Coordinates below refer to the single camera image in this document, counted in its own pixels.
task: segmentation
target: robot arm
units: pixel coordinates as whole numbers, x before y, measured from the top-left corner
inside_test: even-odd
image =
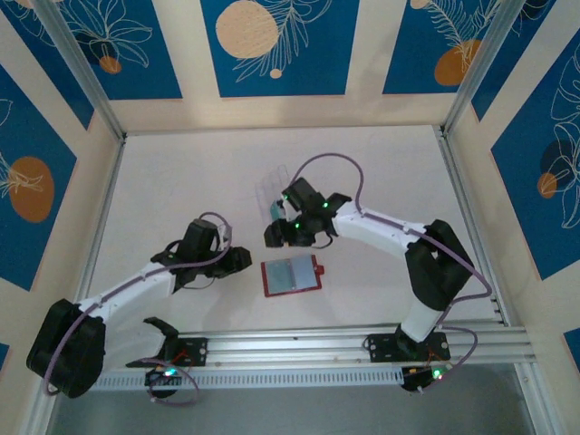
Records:
[[[443,221],[425,226],[365,208],[359,210],[344,195],[334,193],[324,198],[305,179],[298,179],[288,187],[277,204],[285,218],[266,229],[267,247],[309,247],[314,244],[315,235],[324,232],[330,237],[360,240],[406,261],[413,302],[397,333],[397,344],[406,353],[414,353],[417,345],[427,339],[471,276],[463,266],[415,234],[436,238],[471,263],[453,230]],[[403,229],[385,225],[381,220],[396,222]],[[408,228],[415,231],[411,234]]]
[[[44,377],[64,334],[94,305],[98,308],[82,320],[56,360],[51,384],[59,391],[75,398],[87,392],[101,372],[151,356],[170,361],[179,352],[179,332],[156,317],[143,319],[143,310],[170,297],[198,275],[220,279],[249,267],[252,259],[243,247],[231,247],[223,254],[226,237],[215,224],[196,219],[182,240],[153,256],[138,274],[125,281],[138,282],[115,297],[106,297],[109,290],[79,304],[65,299],[53,304],[28,354],[27,367]],[[192,263],[206,265],[152,274],[164,266]]]

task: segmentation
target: black cable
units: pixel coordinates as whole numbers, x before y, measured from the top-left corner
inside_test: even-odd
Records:
[[[333,242],[334,239],[330,234],[326,234],[329,238],[328,243],[324,246],[312,246],[312,249],[326,249],[327,247],[329,247]]]
[[[205,285],[203,287],[181,287],[181,288],[187,288],[188,290],[204,290],[206,288],[208,288],[210,285],[214,284],[214,282],[216,281],[216,278],[214,277],[214,279],[211,280],[211,282],[208,285]]]

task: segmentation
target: clear plastic object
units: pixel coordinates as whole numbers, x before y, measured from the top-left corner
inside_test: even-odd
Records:
[[[290,177],[285,165],[278,166],[256,183],[257,204],[264,225],[270,225],[280,218],[276,215],[277,209],[273,205],[281,198],[282,190],[286,189],[289,184]]]

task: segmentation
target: gray floor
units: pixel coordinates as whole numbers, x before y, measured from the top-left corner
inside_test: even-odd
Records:
[[[423,396],[391,386],[222,390],[203,391],[195,408],[168,409],[150,403],[145,392],[87,393],[60,400],[50,433],[518,435],[533,431],[511,367],[466,366]]]

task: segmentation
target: white floor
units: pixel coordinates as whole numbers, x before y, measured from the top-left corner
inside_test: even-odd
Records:
[[[215,210],[234,228],[234,245],[254,264],[205,290],[180,290],[151,307],[181,332],[232,331],[398,323],[411,303],[406,265],[372,247],[337,239],[314,251],[325,266],[323,289],[265,298],[260,263],[309,253],[267,249],[256,183],[279,165],[290,175],[306,159],[338,151],[365,171],[362,204],[429,224],[448,221],[472,259],[473,249],[431,126],[228,130],[129,137],[92,281],[92,295],[136,273],[200,213]],[[328,196],[354,194],[358,175],[348,162],[324,159],[304,176]],[[202,279],[195,285],[206,281]],[[480,293],[475,278],[461,295]],[[489,300],[458,304],[450,320],[494,317]]]

